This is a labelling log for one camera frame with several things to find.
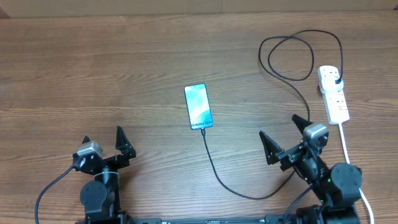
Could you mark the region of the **Samsung Galaxy smartphone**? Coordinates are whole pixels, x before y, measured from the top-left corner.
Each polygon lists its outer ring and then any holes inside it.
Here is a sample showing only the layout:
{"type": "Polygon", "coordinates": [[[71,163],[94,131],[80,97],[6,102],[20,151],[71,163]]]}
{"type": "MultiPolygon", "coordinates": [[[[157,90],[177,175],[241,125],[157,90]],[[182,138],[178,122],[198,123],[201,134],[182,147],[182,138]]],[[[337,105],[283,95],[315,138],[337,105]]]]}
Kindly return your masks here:
{"type": "Polygon", "coordinates": [[[214,125],[210,103],[204,83],[184,88],[190,127],[205,129],[214,125]]]}

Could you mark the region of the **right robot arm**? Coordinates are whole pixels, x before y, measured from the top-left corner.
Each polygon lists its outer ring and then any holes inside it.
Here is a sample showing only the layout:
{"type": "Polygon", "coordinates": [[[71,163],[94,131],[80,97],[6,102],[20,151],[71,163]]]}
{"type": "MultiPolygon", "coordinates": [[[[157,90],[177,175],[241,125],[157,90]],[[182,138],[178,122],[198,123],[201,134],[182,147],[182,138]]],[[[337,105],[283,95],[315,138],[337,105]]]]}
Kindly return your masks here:
{"type": "Polygon", "coordinates": [[[285,171],[293,168],[308,184],[282,215],[266,215],[266,223],[359,223],[354,206],[361,199],[363,182],[360,168],[338,163],[329,168],[320,154],[327,145],[329,130],[294,114],[292,121],[302,134],[300,143],[282,149],[264,131],[259,132],[269,165],[280,164],[285,171]]]}

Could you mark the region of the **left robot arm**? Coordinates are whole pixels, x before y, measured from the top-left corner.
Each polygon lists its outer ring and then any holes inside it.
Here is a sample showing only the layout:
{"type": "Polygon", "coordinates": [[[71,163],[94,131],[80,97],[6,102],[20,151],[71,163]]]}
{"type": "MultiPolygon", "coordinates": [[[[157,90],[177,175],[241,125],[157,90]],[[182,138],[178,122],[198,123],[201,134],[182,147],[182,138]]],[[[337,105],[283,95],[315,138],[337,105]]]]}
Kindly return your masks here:
{"type": "Polygon", "coordinates": [[[120,153],[104,159],[100,145],[85,136],[79,150],[72,155],[72,168],[93,176],[93,180],[85,184],[80,192],[85,223],[134,222],[121,208],[118,170],[130,165],[136,151],[120,126],[116,130],[115,149],[120,153]]]}

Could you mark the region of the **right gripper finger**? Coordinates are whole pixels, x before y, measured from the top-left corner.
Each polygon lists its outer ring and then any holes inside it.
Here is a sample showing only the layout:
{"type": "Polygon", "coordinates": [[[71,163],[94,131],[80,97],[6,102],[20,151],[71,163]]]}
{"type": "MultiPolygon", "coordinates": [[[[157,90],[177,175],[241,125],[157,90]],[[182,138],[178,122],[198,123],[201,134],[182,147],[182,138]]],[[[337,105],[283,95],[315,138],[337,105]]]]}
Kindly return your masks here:
{"type": "Polygon", "coordinates": [[[293,114],[292,121],[295,123],[296,127],[303,134],[304,129],[312,124],[312,122],[300,117],[297,114],[293,114]]]}
{"type": "Polygon", "coordinates": [[[266,161],[268,165],[279,162],[279,156],[284,153],[284,150],[273,141],[264,131],[259,132],[260,139],[264,146],[266,161]]]}

